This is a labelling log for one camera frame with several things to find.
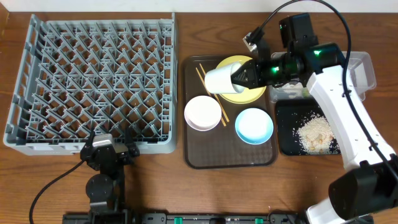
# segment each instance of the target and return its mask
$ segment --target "black tray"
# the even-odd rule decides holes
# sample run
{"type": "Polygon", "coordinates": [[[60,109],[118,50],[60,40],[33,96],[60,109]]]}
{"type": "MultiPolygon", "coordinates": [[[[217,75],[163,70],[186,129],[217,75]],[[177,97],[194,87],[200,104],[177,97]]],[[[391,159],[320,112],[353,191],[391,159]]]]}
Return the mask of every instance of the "black tray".
{"type": "MultiPolygon", "coordinates": [[[[324,116],[318,103],[313,99],[306,100],[281,100],[275,105],[276,126],[278,133],[279,148],[283,154],[288,156],[305,156],[309,154],[303,150],[300,145],[300,139],[293,129],[301,128],[300,121],[305,117],[309,118],[311,114],[318,113],[324,116]]],[[[330,151],[324,154],[340,154],[340,150],[336,149],[337,141],[332,140],[330,151]]]]}
{"type": "MultiPolygon", "coordinates": [[[[201,71],[199,63],[206,72],[228,56],[192,56],[183,63],[183,104],[184,107],[192,98],[207,96],[206,89],[199,79],[197,71],[201,71]]],[[[195,169],[213,169],[244,166],[267,166],[272,164],[278,155],[276,129],[270,140],[264,144],[253,146],[243,142],[235,132],[235,119],[247,108],[260,108],[270,112],[269,92],[256,101],[245,105],[230,103],[219,96],[229,122],[224,127],[220,122],[209,131],[197,131],[187,125],[184,120],[184,158],[189,166],[195,169]]]]}

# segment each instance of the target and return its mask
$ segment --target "dark brown tray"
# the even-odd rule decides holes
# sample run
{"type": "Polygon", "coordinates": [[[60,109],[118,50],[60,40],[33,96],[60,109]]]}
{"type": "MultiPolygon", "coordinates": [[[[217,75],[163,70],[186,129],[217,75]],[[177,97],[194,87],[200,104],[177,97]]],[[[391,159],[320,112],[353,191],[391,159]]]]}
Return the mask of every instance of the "dark brown tray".
{"type": "MultiPolygon", "coordinates": [[[[226,57],[228,56],[191,56],[183,62],[184,109],[192,98],[200,95],[207,96],[206,89],[195,69],[198,68],[201,71],[199,63],[208,72],[216,68],[226,57]]],[[[268,89],[259,99],[245,105],[230,103],[220,96],[219,99],[229,118],[226,127],[220,122],[214,129],[201,132],[184,122],[183,148],[184,158],[188,165],[195,169],[214,169],[272,164],[278,155],[275,125],[270,140],[257,146],[243,142],[235,132],[235,119],[247,108],[260,108],[268,112],[275,124],[268,89]]]]}

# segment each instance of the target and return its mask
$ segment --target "yellow plate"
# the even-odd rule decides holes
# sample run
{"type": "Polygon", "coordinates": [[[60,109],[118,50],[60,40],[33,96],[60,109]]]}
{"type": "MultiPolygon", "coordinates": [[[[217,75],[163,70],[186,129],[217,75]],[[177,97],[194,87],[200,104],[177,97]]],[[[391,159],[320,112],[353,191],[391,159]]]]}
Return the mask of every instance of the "yellow plate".
{"type": "MultiPolygon", "coordinates": [[[[217,68],[220,68],[225,65],[229,65],[234,62],[239,62],[240,64],[244,64],[248,60],[250,60],[251,57],[248,56],[242,56],[242,55],[236,55],[236,56],[231,56],[226,59],[224,59],[222,62],[220,62],[217,65],[217,68]]],[[[231,102],[231,103],[237,103],[237,104],[245,104],[245,103],[251,103],[255,101],[256,99],[260,98],[262,94],[266,91],[266,87],[262,88],[255,88],[252,90],[249,90],[248,88],[244,89],[242,93],[238,94],[221,94],[221,97],[223,97],[225,100],[231,102]]]]}

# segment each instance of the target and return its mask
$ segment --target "wooden chopstick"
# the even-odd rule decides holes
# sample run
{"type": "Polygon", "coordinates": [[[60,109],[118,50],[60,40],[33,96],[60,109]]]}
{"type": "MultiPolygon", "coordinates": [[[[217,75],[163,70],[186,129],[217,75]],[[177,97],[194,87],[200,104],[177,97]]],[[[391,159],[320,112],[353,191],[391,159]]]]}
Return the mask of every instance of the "wooden chopstick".
{"type": "MultiPolygon", "coordinates": [[[[201,63],[199,63],[199,65],[200,65],[201,70],[203,71],[203,74],[206,76],[206,72],[205,72],[205,70],[203,69],[201,63]]],[[[217,94],[214,94],[214,96],[216,97],[216,100],[218,101],[218,104],[220,104],[220,107],[221,107],[221,110],[222,110],[222,112],[223,112],[223,114],[224,114],[224,117],[225,117],[225,119],[226,119],[226,122],[229,122],[229,118],[228,118],[228,116],[227,116],[226,113],[225,113],[225,110],[224,110],[224,108],[223,108],[223,105],[221,104],[220,99],[218,98],[217,94]]]]}
{"type": "MultiPolygon", "coordinates": [[[[199,75],[199,78],[200,78],[200,80],[201,80],[201,82],[202,82],[202,84],[203,84],[203,87],[205,87],[205,89],[206,89],[206,86],[205,86],[205,81],[203,80],[203,78],[201,77],[201,75],[200,75],[200,72],[199,72],[199,70],[198,70],[198,68],[195,68],[196,70],[197,70],[197,72],[198,72],[198,75],[199,75]]],[[[223,125],[224,125],[224,127],[226,126],[226,123],[225,123],[225,121],[224,121],[224,118],[223,117],[221,117],[221,122],[223,123],[223,125]]]]}

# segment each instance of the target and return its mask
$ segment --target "wooden tabletop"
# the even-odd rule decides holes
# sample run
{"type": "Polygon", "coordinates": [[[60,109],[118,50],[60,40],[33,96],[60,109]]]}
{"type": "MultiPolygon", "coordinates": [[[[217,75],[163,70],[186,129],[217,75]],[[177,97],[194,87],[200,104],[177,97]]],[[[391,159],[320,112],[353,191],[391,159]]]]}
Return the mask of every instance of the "wooden tabletop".
{"type": "MultiPolygon", "coordinates": [[[[280,13],[267,25],[272,52],[282,51],[277,22],[293,13],[280,13]]],[[[149,19],[170,14],[37,13],[42,20],[149,19]]],[[[251,14],[177,15],[179,65],[190,55],[244,54],[242,37],[267,17],[251,14]]],[[[398,14],[344,14],[351,28],[353,50],[371,55],[377,88],[366,92],[364,105],[385,140],[398,149],[398,14]]],[[[6,125],[21,61],[30,13],[12,12],[0,42],[0,129],[6,125]]],[[[334,14],[312,14],[320,42],[346,49],[343,26],[334,14]]],[[[182,102],[181,81],[178,102],[182,102]]],[[[288,157],[279,154],[269,167],[194,170],[183,159],[182,104],[178,104],[177,148],[171,154],[142,155],[126,167],[127,204],[138,211],[169,213],[269,213],[301,211],[328,196],[328,186],[345,173],[340,156],[288,157]]],[[[27,223],[37,192],[79,162],[79,156],[25,156],[0,146],[0,223],[27,223]]],[[[87,212],[86,165],[49,188],[36,205],[36,223],[60,223],[67,212],[87,212]]],[[[377,223],[398,219],[398,210],[375,215],[377,223]]]]}

